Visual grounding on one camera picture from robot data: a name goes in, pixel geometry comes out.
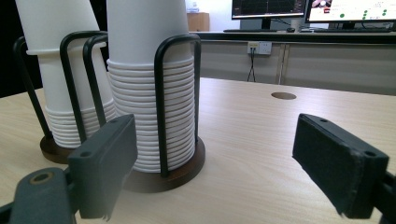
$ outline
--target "paper cup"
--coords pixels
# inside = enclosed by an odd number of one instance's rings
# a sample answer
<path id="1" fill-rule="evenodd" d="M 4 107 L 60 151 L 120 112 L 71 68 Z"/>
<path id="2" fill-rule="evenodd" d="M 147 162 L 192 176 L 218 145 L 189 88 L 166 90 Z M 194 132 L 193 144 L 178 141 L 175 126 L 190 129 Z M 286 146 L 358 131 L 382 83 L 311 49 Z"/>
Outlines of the paper cup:
<path id="1" fill-rule="evenodd" d="M 152 66 L 155 52 L 166 38 L 189 33 L 185 1 L 107 1 L 107 29 L 111 62 Z M 171 47 L 164 61 L 190 57 L 190 44 L 183 44 Z"/>
<path id="2" fill-rule="evenodd" d="M 89 0 L 16 0 L 29 50 L 59 50 L 66 35 L 97 31 L 99 26 Z"/>

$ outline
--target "wall socket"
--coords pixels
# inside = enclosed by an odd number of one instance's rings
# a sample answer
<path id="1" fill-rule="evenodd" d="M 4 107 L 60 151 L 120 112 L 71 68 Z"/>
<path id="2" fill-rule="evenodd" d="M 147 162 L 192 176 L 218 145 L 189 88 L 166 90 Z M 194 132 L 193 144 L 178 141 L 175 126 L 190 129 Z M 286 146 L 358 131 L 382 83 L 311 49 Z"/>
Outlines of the wall socket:
<path id="1" fill-rule="evenodd" d="M 250 54 L 254 49 L 255 54 L 271 54 L 272 42 L 268 41 L 249 41 L 247 42 L 247 53 Z"/>

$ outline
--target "desk grommet hole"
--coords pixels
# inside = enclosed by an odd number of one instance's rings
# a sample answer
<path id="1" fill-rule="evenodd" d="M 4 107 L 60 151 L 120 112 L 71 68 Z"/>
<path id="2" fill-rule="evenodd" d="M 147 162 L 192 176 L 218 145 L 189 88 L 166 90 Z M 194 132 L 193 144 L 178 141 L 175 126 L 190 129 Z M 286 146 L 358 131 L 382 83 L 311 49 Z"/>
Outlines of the desk grommet hole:
<path id="1" fill-rule="evenodd" d="M 273 92 L 271 93 L 271 95 L 276 99 L 281 99 L 281 100 L 294 100 L 297 98 L 296 95 L 283 91 Z"/>

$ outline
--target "white wall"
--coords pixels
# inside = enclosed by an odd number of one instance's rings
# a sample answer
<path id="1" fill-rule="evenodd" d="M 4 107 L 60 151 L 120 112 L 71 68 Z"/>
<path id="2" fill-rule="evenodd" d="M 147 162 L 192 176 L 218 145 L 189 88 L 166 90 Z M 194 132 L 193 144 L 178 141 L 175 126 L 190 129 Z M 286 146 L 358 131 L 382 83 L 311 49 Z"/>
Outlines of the white wall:
<path id="1" fill-rule="evenodd" d="M 185 0 L 186 7 L 196 2 L 201 12 L 209 13 L 210 32 L 222 32 L 225 29 L 239 29 L 240 21 L 231 20 L 233 0 Z"/>

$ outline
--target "round hole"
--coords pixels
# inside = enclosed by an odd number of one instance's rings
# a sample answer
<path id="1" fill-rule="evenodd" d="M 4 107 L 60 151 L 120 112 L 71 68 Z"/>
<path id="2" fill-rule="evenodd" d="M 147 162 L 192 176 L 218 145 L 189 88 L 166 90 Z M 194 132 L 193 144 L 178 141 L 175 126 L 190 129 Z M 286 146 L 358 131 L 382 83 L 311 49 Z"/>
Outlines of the round hole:
<path id="1" fill-rule="evenodd" d="M 365 151 L 364 154 L 366 154 L 367 156 L 370 156 L 370 157 L 375 157 L 376 156 L 375 153 L 371 152 L 371 151 Z"/>
<path id="2" fill-rule="evenodd" d="M 296 95 L 288 93 L 288 92 L 273 92 L 271 94 L 272 96 L 274 96 L 276 99 L 281 99 L 281 100 L 294 100 L 295 98 L 297 98 Z"/>
<path id="3" fill-rule="evenodd" d="M 30 183 L 33 185 L 43 184 L 43 183 L 49 181 L 52 177 L 53 177 L 53 172 L 41 173 L 41 174 L 33 176 L 30 179 Z"/>
<path id="4" fill-rule="evenodd" d="M 81 154 L 79 154 L 81 157 L 89 157 L 91 156 L 91 152 L 81 152 Z"/>

